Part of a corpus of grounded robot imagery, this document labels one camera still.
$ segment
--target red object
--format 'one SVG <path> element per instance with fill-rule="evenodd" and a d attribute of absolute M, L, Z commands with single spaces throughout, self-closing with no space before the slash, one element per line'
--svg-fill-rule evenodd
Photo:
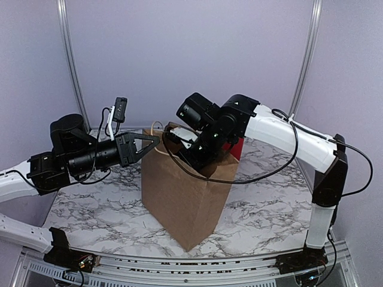
<path fill-rule="evenodd" d="M 244 139 L 241 139 L 239 138 L 239 141 L 238 143 L 233 146 L 232 150 L 230 151 L 230 153 L 237 159 L 237 160 L 240 160 L 241 159 L 241 153 L 242 153 L 242 148 L 244 147 Z M 224 146 L 222 147 L 224 150 L 228 150 L 230 148 L 230 144 L 224 144 Z"/>

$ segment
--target gray marble vein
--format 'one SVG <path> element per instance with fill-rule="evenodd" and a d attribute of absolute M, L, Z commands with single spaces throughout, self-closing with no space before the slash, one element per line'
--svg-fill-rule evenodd
<path fill-rule="evenodd" d="M 247 139 L 236 179 L 270 172 L 289 158 Z M 113 167 L 101 183 L 59 191 L 44 226 L 65 230 L 72 247 L 145 257 L 237 257 L 301 248 L 305 241 L 311 194 L 295 164 L 253 184 L 233 185 L 214 234 L 190 252 L 142 205 L 140 186 L 140 163 Z"/>

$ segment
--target marble tabletop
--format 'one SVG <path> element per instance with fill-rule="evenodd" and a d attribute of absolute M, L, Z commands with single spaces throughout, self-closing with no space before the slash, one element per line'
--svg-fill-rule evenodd
<path fill-rule="evenodd" d="M 247 139 L 236 179 L 275 170 L 289 158 Z M 189 252 L 142 205 L 140 186 L 140 163 L 115 166 L 103 182 L 59 191 L 44 226 L 64 230 L 73 248 L 142 257 L 240 257 L 303 247 L 311 193 L 295 163 L 253 184 L 233 185 L 214 233 Z"/>

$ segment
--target white wall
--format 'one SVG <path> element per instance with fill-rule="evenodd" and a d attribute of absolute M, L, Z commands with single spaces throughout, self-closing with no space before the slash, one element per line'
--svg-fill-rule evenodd
<path fill-rule="evenodd" d="M 363 194 L 345 197 L 335 234 L 345 238 L 362 286 L 383 280 L 383 2 L 323 1 L 317 47 L 297 120 L 345 136 L 373 161 L 375 176 Z M 365 160 L 347 151 L 345 192 L 364 185 Z"/>
<path fill-rule="evenodd" d="M 127 126 L 175 120 L 198 91 L 217 104 L 242 93 L 288 110 L 313 1 L 67 1 L 91 125 L 127 96 Z"/>
<path fill-rule="evenodd" d="M 0 170 L 51 150 L 49 125 L 78 112 L 55 1 L 0 1 Z M 42 225 L 54 194 L 0 204 Z M 9 286 L 21 247 L 0 241 L 0 286 Z"/>

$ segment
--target paper bag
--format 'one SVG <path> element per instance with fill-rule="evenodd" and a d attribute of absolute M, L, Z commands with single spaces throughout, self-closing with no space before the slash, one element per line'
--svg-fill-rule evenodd
<path fill-rule="evenodd" d="M 153 135 L 162 137 L 161 132 Z M 182 147 L 166 142 L 174 152 Z M 157 149 L 166 153 L 161 143 Z M 190 172 L 200 175 L 183 161 Z M 238 160 L 230 153 L 204 169 L 211 178 L 234 180 Z M 230 184 L 196 179 L 168 155 L 150 151 L 142 159 L 142 202 L 170 235 L 189 251 L 214 232 L 230 191 Z"/>

